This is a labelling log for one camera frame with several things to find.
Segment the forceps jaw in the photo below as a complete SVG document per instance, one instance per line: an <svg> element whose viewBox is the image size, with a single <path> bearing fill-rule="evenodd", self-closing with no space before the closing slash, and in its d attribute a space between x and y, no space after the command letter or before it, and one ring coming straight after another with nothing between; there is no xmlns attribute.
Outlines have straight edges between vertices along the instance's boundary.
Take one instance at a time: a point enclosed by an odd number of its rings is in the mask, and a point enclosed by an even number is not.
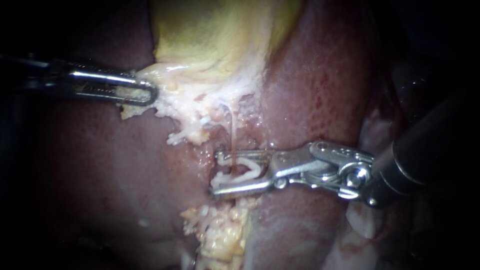
<svg viewBox="0 0 480 270"><path fill-rule="evenodd" d="M0 54L0 67L6 72L3 75L13 78L4 86L9 94L43 94L132 106L149 106L159 95L154 83L132 72L3 54Z"/></svg>
<svg viewBox="0 0 480 270"><path fill-rule="evenodd" d="M222 158L232 154L221 153ZM356 149L318 140L291 151L238 151L236 157L252 157L267 165L266 173L257 179L211 188L216 200L233 199L284 189L289 184L303 184L323 189L346 200L359 198L359 189L371 178L373 156Z"/></svg>

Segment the yellow fat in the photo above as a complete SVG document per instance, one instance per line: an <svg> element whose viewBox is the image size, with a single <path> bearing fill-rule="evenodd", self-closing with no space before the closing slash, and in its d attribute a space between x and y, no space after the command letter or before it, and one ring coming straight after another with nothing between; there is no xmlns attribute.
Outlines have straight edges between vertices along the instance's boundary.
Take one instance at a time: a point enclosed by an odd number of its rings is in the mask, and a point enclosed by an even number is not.
<svg viewBox="0 0 480 270"><path fill-rule="evenodd" d="M151 0L158 63L183 65L197 79L231 76L248 54L268 60L292 30L300 0Z"/></svg>

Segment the shiny metal surface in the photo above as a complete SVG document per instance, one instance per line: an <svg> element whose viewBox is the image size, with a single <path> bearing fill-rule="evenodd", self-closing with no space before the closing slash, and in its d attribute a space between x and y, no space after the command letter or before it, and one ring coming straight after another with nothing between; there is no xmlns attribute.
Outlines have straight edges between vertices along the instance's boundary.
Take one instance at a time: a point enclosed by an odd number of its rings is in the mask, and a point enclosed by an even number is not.
<svg viewBox="0 0 480 270"><path fill-rule="evenodd" d="M0 54L0 68L10 79L1 90L8 95L42 94L148 106L159 94L156 85L133 73L62 60L43 61L33 55Z"/></svg>
<svg viewBox="0 0 480 270"><path fill-rule="evenodd" d="M371 178L373 156L356 149L319 140L290 151L248 150L235 154L220 151L217 159L247 158L261 165L264 174L236 184L211 188L216 200L227 200L303 184L324 189L346 200L359 197L358 190Z"/></svg>

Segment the metal forceps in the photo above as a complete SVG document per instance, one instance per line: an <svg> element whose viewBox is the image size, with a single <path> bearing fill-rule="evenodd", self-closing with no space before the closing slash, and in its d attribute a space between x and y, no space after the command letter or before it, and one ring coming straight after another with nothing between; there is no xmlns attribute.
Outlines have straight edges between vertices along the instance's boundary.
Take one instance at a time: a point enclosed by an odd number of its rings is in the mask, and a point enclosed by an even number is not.
<svg viewBox="0 0 480 270"><path fill-rule="evenodd" d="M151 105L159 94L154 83L133 73L63 60L0 54L0 71L5 77L2 94L43 94L133 106Z"/></svg>
<svg viewBox="0 0 480 270"><path fill-rule="evenodd" d="M310 189L324 189L347 200L358 199L361 187L372 178L374 160L369 153L317 140L290 150L219 151L215 158L224 161L246 158L263 167L256 179L211 188L216 200L229 200L284 189L290 184L303 184Z"/></svg>

